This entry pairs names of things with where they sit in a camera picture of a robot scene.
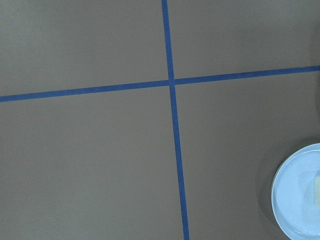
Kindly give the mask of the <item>white steamed bun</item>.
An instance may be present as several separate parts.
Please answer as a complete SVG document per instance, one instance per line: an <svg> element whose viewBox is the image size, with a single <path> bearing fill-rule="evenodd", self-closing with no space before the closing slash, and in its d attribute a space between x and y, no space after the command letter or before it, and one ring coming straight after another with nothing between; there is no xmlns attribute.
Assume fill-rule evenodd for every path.
<svg viewBox="0 0 320 240"><path fill-rule="evenodd" d="M314 204L320 210L320 172L318 171L313 179Z"/></svg>

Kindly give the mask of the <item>light blue round plate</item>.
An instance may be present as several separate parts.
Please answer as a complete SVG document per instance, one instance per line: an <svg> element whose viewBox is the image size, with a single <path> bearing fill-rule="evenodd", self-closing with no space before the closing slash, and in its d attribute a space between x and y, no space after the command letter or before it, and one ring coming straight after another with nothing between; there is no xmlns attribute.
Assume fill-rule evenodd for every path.
<svg viewBox="0 0 320 240"><path fill-rule="evenodd" d="M301 148L283 161L271 186L275 220L291 240L320 238L320 210L314 202L314 177L320 171L320 144Z"/></svg>

